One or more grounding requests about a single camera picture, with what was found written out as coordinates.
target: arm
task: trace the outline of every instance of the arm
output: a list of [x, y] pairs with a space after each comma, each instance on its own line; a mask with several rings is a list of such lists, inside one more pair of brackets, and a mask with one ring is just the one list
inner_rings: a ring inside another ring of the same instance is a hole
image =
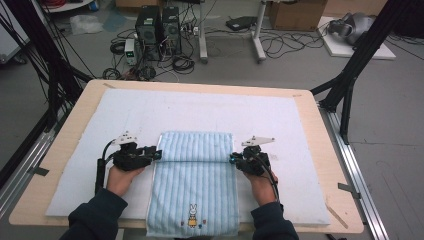
[[118, 232], [118, 219], [128, 205], [121, 197], [127, 192], [133, 178], [143, 170], [124, 172], [112, 167], [107, 190], [100, 189], [94, 198], [69, 215], [69, 229], [60, 239], [114, 240]]
[[274, 190], [267, 177], [246, 174], [252, 184], [252, 193], [259, 207], [251, 212], [256, 231], [253, 239], [298, 240], [293, 224], [283, 217], [283, 205], [276, 202]]

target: embroidered bunny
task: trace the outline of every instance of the embroidered bunny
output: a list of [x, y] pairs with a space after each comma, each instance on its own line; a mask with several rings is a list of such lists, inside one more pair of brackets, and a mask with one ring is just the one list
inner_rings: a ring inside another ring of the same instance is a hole
[[196, 213], [197, 204], [190, 204], [190, 217], [188, 218], [188, 226], [195, 228], [197, 225]]

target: blue striped towel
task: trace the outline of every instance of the blue striped towel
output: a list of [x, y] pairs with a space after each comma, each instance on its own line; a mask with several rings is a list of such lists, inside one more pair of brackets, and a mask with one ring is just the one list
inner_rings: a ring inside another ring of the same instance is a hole
[[147, 236], [234, 236], [238, 232], [232, 135], [165, 132], [155, 163]]

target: white mat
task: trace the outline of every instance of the white mat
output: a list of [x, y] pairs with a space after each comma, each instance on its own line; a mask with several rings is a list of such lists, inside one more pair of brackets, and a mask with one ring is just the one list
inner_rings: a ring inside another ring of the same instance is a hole
[[[323, 26], [324, 24], [334, 20], [332, 17], [321, 17], [320, 22], [318, 23], [318, 27]], [[318, 29], [319, 34], [324, 35], [324, 43], [325, 47], [328, 50], [328, 53], [332, 57], [351, 57], [353, 55], [352, 46], [347, 44], [345, 40], [337, 33], [325, 33], [325, 27]], [[394, 60], [396, 56], [387, 48], [386, 45], [381, 44], [380, 48], [375, 52], [373, 59], [383, 59], [383, 60]]]
[[[317, 174], [292, 98], [109, 89], [103, 95], [80, 142], [67, 163], [46, 212], [67, 216], [94, 195], [96, 162], [103, 148], [126, 130], [138, 145], [156, 145], [164, 131], [230, 132], [235, 149], [253, 135], [274, 137], [262, 150], [270, 156], [279, 178], [285, 217], [297, 224], [329, 224]], [[111, 147], [109, 155], [118, 147]], [[153, 167], [132, 183], [122, 217], [145, 219], [152, 188]], [[251, 222], [257, 207], [245, 176], [237, 171], [240, 221]]]

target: sleeve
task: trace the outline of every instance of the sleeve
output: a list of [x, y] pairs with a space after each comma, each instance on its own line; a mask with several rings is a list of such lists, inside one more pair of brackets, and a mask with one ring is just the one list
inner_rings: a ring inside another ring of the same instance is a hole
[[114, 240], [118, 218], [127, 206], [119, 196], [100, 189], [88, 203], [81, 204], [69, 215], [69, 229], [60, 239]]
[[255, 232], [253, 239], [298, 240], [296, 230], [289, 220], [283, 217], [283, 205], [272, 202], [251, 212], [254, 219]]

